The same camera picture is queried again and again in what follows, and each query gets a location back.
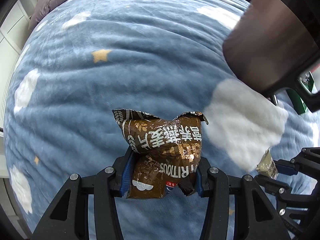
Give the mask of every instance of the wheat illustration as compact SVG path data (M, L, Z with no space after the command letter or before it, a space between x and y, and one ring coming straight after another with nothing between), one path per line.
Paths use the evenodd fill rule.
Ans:
M122 114L122 112L121 111L115 111L114 115L115 115L116 122L118 123L118 125L120 125L123 122L123 114Z
M129 145L131 146L131 149L134 150L136 153L139 153L136 148L136 143L134 141L134 138L131 135L128 136L128 142L129 142Z
M136 128L138 128L139 129L139 132L141 132L141 129L143 130L143 131L147 131L147 128L146 128L146 126L147 126L147 124L146 123L136 123Z

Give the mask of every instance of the white cabinet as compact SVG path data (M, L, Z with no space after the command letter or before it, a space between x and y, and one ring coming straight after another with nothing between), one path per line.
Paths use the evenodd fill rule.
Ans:
M0 120L4 120L5 100L14 71L30 31L29 17L18 0L0 26Z
M12 48L12 46L7 42L6 39L2 39L0 42L0 120L4 120L4 107L5 98L7 95L7 89L9 85L10 78L12 76L12 71L14 64L18 58L19 54Z
M11 28L23 17L23 12L19 8L18 3L16 3L9 14L7 15L6 19L4 20L3 24L1 25L1 32L8 33Z
M28 30L28 27L29 22L25 17L22 17L8 32L8 36L18 46L19 49L23 48L23 45L26 43L31 34L31 31Z

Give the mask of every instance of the blue gripper pad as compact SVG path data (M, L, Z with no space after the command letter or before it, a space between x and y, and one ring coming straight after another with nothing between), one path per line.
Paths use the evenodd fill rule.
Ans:
M121 187L120 187L120 194L122 196L124 196L124 194L129 190L134 166L135 166L135 158L133 157L133 152L131 152L128 162L122 173Z
M292 167L288 167L288 166L281 165L281 164L276 164L276 167L277 167L278 172L281 173L281 174L285 174L285 175L288 175L288 176L292 176L292 175L297 175L298 174L298 172Z
M199 197L201 197L202 192L203 192L203 187L201 185L201 174L199 169L196 171L196 185L195 185L195 190L198 192Z

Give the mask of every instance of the metal screw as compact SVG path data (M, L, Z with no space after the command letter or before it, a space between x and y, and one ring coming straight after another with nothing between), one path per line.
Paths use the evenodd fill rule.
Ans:
M76 173L74 173L74 174L72 174L72 175L70 176L70 179L71 179L71 180L76 180L76 179L78 179L78 177L79 177L79 175L76 174Z
M283 208L283 209L280 210L279 215L280 215L280 216L283 216L284 213L285 213L285 209Z
M252 181L252 177L251 177L250 175L245 175L245 176L244 176L244 179L245 179L246 181Z
M218 172L219 172L218 168L216 168L216 167L211 167L211 168L209 169L209 171L210 171L211 173L218 173Z
M112 167L106 167L106 168L104 169L104 172L105 172L105 173L113 173L113 171L114 171L114 168L112 168Z

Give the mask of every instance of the small snack package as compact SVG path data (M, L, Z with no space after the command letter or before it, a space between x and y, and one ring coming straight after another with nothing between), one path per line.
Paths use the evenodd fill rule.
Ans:
M268 178L276 179L278 176L278 170L275 162L273 161L269 149L262 156L261 161L257 165L256 171Z
M122 135L140 155L127 198L163 198L179 184L185 195L195 192L200 161L201 112L187 112L173 120L133 111L113 110Z

